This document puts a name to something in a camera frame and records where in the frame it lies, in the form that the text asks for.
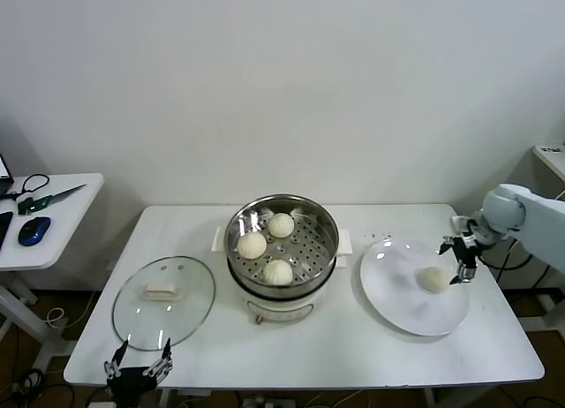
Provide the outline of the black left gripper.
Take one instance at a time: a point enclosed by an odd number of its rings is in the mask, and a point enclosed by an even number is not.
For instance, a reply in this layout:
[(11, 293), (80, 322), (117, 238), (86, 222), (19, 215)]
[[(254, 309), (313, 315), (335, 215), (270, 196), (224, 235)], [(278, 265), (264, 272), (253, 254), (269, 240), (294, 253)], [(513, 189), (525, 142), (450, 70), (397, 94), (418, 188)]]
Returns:
[(170, 339), (167, 340), (161, 357), (148, 368), (137, 366), (120, 370), (127, 347), (128, 341), (125, 340), (114, 352), (112, 359), (104, 362), (111, 400), (117, 408), (137, 407), (143, 395), (156, 389), (155, 377), (167, 377), (173, 367)]

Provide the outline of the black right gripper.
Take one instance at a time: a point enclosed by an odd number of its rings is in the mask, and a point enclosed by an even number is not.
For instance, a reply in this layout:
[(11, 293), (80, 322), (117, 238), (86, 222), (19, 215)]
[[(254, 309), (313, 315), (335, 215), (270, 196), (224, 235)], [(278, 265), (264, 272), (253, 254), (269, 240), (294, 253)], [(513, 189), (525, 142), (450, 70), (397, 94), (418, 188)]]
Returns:
[(475, 237), (464, 234), (445, 237), (438, 254), (444, 254), (448, 250), (453, 250), (459, 264), (456, 275), (449, 281), (449, 284), (470, 283), (476, 275), (477, 258), (480, 256), (480, 247)]

